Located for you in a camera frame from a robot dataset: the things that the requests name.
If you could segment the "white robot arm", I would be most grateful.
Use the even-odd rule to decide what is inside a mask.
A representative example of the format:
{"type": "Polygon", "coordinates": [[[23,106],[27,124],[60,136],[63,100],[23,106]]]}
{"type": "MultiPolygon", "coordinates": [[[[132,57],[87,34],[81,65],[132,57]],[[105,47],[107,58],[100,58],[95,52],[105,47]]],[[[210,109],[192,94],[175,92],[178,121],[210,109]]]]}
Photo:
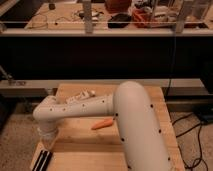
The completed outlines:
{"type": "Polygon", "coordinates": [[[46,140],[57,135],[64,118],[113,116],[117,122],[128,171],[172,171],[163,131],[147,90],[126,81],[108,95],[60,104],[47,96],[33,111],[38,132],[46,140]]]}

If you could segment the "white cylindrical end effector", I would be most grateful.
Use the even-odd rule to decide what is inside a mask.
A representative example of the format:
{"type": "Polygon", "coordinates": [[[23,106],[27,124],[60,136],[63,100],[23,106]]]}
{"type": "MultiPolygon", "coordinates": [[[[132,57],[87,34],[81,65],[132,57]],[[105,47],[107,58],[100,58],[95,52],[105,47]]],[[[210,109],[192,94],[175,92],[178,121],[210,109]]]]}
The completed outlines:
{"type": "Polygon", "coordinates": [[[40,141],[46,150],[50,150],[58,135],[58,128],[38,128],[40,141]]]}

